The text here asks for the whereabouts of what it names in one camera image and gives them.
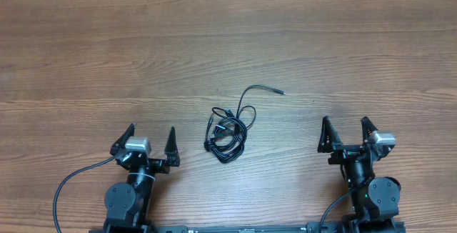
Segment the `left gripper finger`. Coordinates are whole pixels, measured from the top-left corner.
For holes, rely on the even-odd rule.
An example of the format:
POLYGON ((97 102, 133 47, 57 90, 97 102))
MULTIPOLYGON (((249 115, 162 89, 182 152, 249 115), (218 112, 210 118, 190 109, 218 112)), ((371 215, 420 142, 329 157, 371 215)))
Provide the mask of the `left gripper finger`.
POLYGON ((130 124, 127 130, 111 145, 110 155, 117 155, 121 149, 125 149, 126 143, 134 135, 135 124, 130 124))
POLYGON ((167 162, 170 167, 179 167, 181 159, 179 156, 179 151, 176 143, 176 130, 174 127, 171 127, 167 143, 164 149, 164 153, 167 157, 167 162))

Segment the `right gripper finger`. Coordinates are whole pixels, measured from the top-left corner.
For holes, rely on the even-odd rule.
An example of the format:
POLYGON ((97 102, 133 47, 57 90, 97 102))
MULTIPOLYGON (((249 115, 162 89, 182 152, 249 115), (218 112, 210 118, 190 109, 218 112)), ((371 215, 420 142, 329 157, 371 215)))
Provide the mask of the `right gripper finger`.
POLYGON ((364 142, 368 142, 370 135, 378 130, 367 116, 361 119, 361 127, 364 142))
POLYGON ((322 119, 321 136, 319 139, 317 151, 319 153, 331 153, 340 149, 342 141, 336 130, 331 124, 328 116, 322 119))

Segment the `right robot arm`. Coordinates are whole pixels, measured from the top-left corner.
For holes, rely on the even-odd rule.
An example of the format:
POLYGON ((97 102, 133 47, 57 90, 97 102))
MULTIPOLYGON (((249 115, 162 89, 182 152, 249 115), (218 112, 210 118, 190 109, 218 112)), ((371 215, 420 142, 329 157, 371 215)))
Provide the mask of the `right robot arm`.
POLYGON ((344 144, 328 116, 322 119, 319 153, 329 153, 330 165, 338 165, 348 192, 331 203, 317 226, 318 232, 405 232, 399 214, 401 184, 393 177, 377 177, 373 164, 388 156, 396 145, 391 132, 381 131, 365 116, 361 119, 362 143, 344 144), (325 223, 329 212, 345 198, 353 214, 340 222, 325 223))

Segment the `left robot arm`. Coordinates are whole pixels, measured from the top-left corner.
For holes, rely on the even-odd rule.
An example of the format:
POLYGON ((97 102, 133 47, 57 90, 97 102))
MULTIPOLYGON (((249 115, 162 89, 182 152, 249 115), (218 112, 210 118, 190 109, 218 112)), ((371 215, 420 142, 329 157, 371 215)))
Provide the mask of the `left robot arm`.
POLYGON ((165 159, 150 157, 149 139, 136 137, 135 128, 131 124, 110 149, 110 155, 128 175, 125 182, 111 185, 105 193, 106 219, 99 230, 101 233, 154 232, 147 215, 156 175, 168 174, 170 168, 180 166, 176 130, 173 127, 164 148, 165 159))

